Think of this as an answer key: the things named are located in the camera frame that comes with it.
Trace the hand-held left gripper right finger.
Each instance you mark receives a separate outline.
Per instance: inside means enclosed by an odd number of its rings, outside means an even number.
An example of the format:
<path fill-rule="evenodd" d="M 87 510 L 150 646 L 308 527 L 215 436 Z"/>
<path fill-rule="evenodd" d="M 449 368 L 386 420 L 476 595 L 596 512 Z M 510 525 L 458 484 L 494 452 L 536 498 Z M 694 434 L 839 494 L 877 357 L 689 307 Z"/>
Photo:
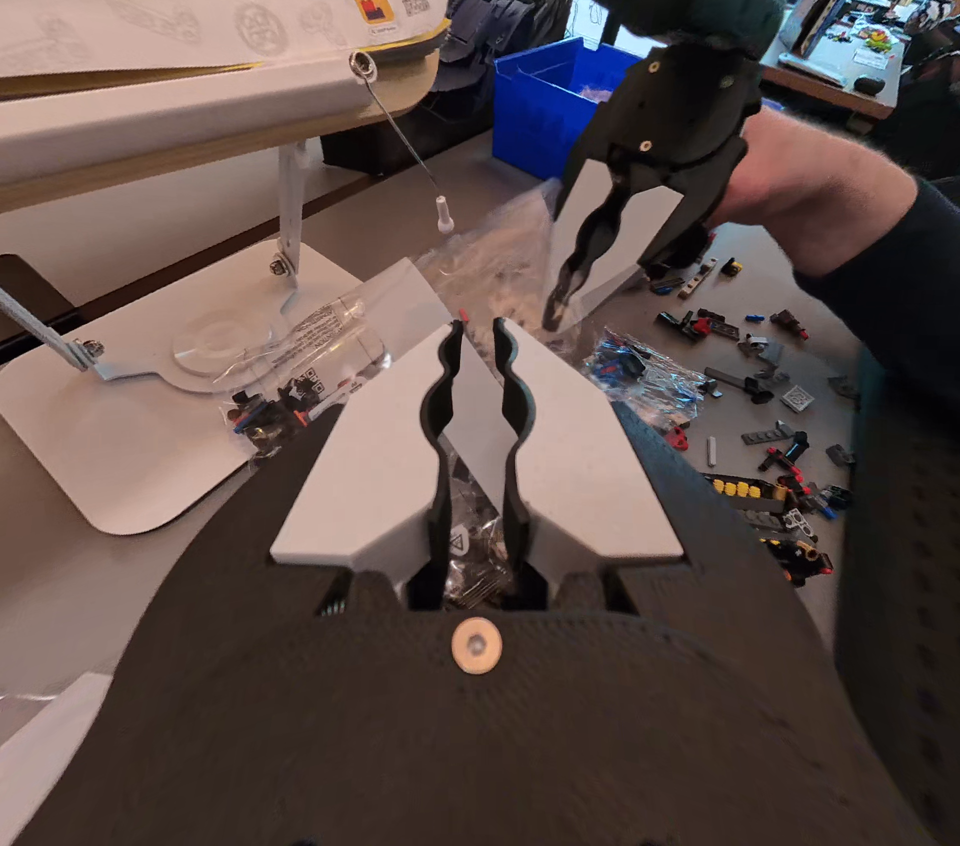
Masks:
<path fill-rule="evenodd" d="M 618 415 L 581 372 L 509 318 L 493 322 L 502 415 L 515 434 L 502 528 L 514 592 L 546 608 L 565 580 L 683 564 L 683 546 Z"/>

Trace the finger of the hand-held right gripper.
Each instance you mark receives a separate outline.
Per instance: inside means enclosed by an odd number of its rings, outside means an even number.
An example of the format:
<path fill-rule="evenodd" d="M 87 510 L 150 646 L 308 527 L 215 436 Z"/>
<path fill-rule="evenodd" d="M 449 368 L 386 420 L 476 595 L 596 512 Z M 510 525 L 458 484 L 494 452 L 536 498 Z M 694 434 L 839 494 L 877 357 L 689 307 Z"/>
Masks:
<path fill-rule="evenodd" d="M 574 295 L 585 287 L 594 263 L 610 245 L 605 233 L 595 240 L 601 221 L 594 214 L 606 205 L 614 186 L 606 163 L 587 159 L 558 210 L 548 239 L 543 308 L 546 331 L 562 329 Z"/>
<path fill-rule="evenodd" d="M 565 331 L 581 322 L 638 277 L 640 257 L 682 202 L 670 188 L 653 188 L 634 194 L 620 214 L 618 233 L 591 265 L 583 286 L 574 294 L 559 320 Z"/>

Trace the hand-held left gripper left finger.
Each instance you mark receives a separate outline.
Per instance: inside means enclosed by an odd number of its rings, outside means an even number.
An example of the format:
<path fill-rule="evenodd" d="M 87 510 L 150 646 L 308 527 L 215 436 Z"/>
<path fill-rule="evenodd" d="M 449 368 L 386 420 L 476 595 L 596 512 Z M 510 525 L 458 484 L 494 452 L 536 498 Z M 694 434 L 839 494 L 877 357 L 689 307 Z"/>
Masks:
<path fill-rule="evenodd" d="M 271 547 L 281 565 L 386 576 L 412 608 L 442 606 L 450 563 L 450 471 L 462 323 L 444 324 L 352 393 Z"/>

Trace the clear crimped plastic bag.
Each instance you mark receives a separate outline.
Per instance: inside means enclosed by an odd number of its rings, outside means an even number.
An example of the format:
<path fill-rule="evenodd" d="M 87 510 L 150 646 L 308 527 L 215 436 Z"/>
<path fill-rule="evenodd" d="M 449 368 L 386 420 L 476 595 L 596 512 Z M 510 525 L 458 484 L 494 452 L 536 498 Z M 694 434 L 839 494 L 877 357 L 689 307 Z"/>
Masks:
<path fill-rule="evenodd" d="M 547 266 L 560 189 L 558 179 L 546 180 L 500 205 L 477 228 L 453 233 L 414 261 L 448 311 L 462 319 L 466 337 L 496 375 L 493 323 L 499 317 L 509 318 L 557 358 L 584 372 L 582 305 L 570 303 L 559 332 L 543 327 L 554 285 Z"/>

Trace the partly built lego car chassis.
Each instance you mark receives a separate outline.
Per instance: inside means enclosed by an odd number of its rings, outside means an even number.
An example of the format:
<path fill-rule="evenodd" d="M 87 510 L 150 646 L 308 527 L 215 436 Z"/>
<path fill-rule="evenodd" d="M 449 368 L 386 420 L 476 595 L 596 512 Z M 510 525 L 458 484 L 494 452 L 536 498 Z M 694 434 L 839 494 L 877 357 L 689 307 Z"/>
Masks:
<path fill-rule="evenodd" d="M 831 576 L 834 563 L 819 547 L 807 512 L 809 491 L 784 482 L 705 472 L 714 492 L 750 527 L 785 577 L 802 588 L 811 577 Z"/>

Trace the scattered loose lego pieces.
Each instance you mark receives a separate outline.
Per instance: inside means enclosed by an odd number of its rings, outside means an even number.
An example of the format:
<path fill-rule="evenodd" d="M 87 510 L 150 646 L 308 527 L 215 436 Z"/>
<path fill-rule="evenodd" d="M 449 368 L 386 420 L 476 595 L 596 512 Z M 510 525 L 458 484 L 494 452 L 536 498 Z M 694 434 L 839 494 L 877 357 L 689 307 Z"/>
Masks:
<path fill-rule="evenodd" d="M 765 256 L 732 279 L 712 273 L 690 299 L 680 299 L 679 292 L 661 296 L 643 287 L 641 338 L 689 370 L 724 377 L 709 376 L 717 381 L 717 396 L 702 403 L 686 429 L 687 451 L 671 447 L 663 437 L 670 454 L 698 476 L 776 482 L 788 472 L 772 451 L 787 454 L 798 442 L 791 462 L 803 487 L 846 485 L 846 469 L 825 453 L 833 445 L 848 446 L 853 429 L 853 401 L 838 396 L 829 384 L 834 368 L 852 366 L 859 351 L 846 326 L 798 288 L 778 256 Z M 700 308 L 724 314 L 726 326 L 737 327 L 741 340 L 759 336 L 767 344 L 747 353 L 718 332 L 691 339 L 660 316 L 682 321 L 690 313 L 693 322 Z M 709 468 L 706 458 L 710 435 L 717 439 L 715 468 Z"/>

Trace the person's right hand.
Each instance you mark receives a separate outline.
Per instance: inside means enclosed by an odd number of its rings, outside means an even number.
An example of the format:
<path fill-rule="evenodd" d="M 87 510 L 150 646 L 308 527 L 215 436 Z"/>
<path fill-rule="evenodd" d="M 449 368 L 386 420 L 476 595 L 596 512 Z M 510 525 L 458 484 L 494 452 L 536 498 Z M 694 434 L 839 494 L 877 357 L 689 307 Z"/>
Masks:
<path fill-rule="evenodd" d="M 710 223 L 764 228 L 804 276 L 858 256 L 917 198 L 917 180 L 887 157 L 774 108 L 749 117 L 742 137 L 747 153 Z"/>

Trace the blue plastic bin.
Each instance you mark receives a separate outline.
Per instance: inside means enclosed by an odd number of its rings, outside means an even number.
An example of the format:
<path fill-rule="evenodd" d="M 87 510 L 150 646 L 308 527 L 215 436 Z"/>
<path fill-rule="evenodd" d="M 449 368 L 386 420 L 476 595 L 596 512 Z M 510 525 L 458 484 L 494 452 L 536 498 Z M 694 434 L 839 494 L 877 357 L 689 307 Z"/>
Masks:
<path fill-rule="evenodd" d="M 540 180 L 560 178 L 596 107 L 584 86 L 613 91 L 640 57 L 568 38 L 494 63 L 492 155 Z"/>

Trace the small clear bag blue pins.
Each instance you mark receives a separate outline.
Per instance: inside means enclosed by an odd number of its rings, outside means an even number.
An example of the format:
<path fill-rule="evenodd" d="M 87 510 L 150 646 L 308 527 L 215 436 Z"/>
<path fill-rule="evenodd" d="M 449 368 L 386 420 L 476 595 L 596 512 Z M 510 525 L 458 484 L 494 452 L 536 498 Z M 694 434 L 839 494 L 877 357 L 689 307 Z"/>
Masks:
<path fill-rule="evenodd" d="M 611 403 L 630 408 L 663 435 L 686 430 L 703 402 L 717 396 L 716 379 L 608 327 L 582 361 L 581 372 Z"/>

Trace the wooden background desk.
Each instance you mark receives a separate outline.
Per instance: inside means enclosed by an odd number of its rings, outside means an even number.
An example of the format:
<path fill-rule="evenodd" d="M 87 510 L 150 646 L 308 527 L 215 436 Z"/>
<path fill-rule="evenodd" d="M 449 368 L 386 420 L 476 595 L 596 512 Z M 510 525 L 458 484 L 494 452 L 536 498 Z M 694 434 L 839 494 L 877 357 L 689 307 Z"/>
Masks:
<path fill-rule="evenodd" d="M 849 42 L 821 39 L 807 61 L 813 67 L 810 72 L 804 65 L 781 62 L 787 50 L 776 37 L 760 60 L 762 80 L 866 120 L 886 120 L 898 105 L 906 45 L 894 38 L 891 49 L 880 53 L 863 43 L 858 36 Z M 876 95 L 857 91 L 855 82 L 862 77 L 880 80 L 882 88 Z"/>

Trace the dark framed board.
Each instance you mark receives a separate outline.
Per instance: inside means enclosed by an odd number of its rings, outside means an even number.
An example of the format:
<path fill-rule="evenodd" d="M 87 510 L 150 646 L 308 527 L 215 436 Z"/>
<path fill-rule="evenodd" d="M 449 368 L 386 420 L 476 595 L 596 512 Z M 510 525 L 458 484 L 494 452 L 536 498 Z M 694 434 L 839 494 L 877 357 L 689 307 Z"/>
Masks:
<path fill-rule="evenodd" d="M 837 22 L 847 0 L 798 0 L 779 33 L 783 51 L 810 59 L 826 31 Z"/>

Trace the clear round plastic disc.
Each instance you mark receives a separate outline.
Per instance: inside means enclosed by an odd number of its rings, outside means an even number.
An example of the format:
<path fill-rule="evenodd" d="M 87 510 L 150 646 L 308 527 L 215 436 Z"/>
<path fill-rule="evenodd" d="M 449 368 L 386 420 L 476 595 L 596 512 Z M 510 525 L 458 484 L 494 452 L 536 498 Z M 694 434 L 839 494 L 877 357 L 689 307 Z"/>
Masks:
<path fill-rule="evenodd" d="M 275 339 L 269 316 L 242 306 L 223 307 L 183 324 L 171 343 L 172 357 L 184 372 L 216 379 L 246 352 Z"/>

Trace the dark perforated pad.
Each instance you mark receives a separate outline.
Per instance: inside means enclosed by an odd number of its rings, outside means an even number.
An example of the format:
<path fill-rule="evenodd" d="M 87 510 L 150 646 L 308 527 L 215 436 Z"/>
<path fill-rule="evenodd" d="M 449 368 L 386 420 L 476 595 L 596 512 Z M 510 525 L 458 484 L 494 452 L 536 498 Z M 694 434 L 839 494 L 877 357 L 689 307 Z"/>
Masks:
<path fill-rule="evenodd" d="M 958 421 L 864 352 L 834 658 L 876 754 L 959 842 Z"/>

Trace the white wooden book stand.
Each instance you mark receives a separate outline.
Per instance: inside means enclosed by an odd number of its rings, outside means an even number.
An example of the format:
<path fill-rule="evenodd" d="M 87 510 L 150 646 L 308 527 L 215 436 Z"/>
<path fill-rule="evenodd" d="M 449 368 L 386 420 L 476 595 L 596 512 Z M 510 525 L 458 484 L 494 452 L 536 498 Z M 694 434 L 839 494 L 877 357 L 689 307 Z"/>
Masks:
<path fill-rule="evenodd" d="M 278 245 L 262 242 L 178 284 L 61 335 L 7 292 L 2 312 L 47 347 L 2 373 L 2 417 L 99 532 L 163 528 L 247 459 L 223 439 L 210 380 L 174 342 L 252 326 L 265 343 L 356 288 L 356 277 L 301 249 L 306 141 L 417 105 L 433 85 L 442 35 L 354 54 L 127 84 L 2 104 L 2 211 L 193 168 L 260 148 L 280 152 Z"/>

